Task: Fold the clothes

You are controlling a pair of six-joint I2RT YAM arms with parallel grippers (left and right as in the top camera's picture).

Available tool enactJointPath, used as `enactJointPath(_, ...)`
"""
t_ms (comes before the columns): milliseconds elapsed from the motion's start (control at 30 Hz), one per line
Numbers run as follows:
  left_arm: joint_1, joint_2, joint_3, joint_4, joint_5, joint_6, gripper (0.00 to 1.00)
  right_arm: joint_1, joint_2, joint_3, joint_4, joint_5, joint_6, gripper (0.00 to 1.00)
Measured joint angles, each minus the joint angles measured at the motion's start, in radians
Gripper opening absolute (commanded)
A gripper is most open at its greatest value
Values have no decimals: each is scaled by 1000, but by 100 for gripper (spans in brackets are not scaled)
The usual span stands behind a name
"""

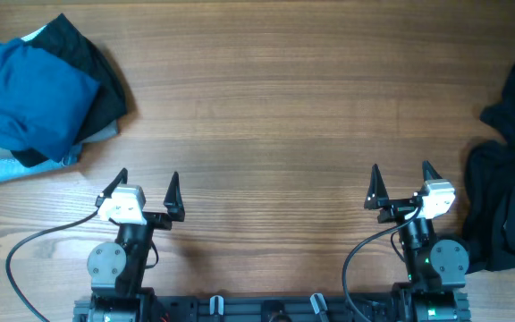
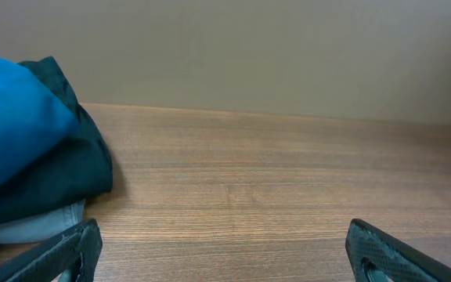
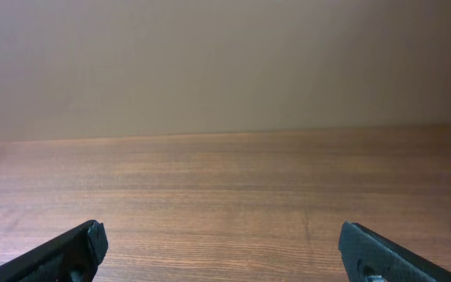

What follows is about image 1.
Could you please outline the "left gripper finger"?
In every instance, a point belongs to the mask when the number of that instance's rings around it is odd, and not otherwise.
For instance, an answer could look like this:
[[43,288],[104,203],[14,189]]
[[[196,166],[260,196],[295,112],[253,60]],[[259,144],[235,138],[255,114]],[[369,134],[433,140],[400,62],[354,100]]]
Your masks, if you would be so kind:
[[114,190],[120,184],[126,184],[128,181],[128,170],[123,168],[115,178],[106,186],[106,188],[100,193],[101,198],[110,198]]
[[183,206],[182,194],[180,189],[180,176],[177,172],[173,177],[165,194],[164,206],[167,214],[172,221],[183,222],[185,218],[185,208]]

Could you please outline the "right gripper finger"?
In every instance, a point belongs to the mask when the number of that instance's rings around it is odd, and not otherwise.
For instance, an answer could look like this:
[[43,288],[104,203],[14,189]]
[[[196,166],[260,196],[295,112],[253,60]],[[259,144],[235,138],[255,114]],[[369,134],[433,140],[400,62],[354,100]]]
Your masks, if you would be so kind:
[[434,167],[428,160],[425,160],[422,163],[422,171],[425,182],[431,180],[440,180],[442,178],[442,176],[434,169]]
[[389,196],[384,185],[383,177],[377,164],[371,169],[370,183],[364,202],[364,209],[384,208],[389,204]]

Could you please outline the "black sports shirt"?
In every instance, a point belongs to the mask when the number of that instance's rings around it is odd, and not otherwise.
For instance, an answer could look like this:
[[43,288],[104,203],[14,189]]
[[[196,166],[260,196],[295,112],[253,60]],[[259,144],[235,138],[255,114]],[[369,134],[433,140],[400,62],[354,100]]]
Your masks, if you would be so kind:
[[479,119],[504,141],[476,145],[466,162],[469,214],[462,237],[469,246],[471,273],[515,268],[515,64],[501,100],[486,107]]

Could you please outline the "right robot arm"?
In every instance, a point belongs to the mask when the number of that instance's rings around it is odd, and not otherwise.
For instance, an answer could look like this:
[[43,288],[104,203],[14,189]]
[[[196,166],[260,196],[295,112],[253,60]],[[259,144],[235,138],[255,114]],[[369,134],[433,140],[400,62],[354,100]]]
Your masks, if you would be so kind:
[[380,224],[395,223],[407,283],[391,291],[388,321],[471,320],[466,285],[469,253],[463,243],[435,233],[433,220],[449,212],[456,193],[432,165],[422,164],[423,185],[405,199],[391,199],[377,165],[371,170],[364,208],[379,211]]

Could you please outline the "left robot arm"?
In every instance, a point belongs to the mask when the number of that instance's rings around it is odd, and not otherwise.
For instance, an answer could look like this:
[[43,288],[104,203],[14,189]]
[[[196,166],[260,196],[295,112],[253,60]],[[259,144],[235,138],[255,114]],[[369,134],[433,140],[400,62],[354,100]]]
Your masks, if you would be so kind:
[[118,227],[114,241],[93,249],[87,269],[91,277],[91,297],[87,308],[73,311],[75,321],[139,322],[167,321],[169,314],[151,288],[142,286],[145,272],[153,265],[148,254],[156,250],[153,234],[169,231],[174,222],[185,218],[180,190],[180,176],[174,173],[169,183],[163,212],[144,209],[146,197],[142,188],[128,183],[128,170],[123,168],[97,196],[97,215]]

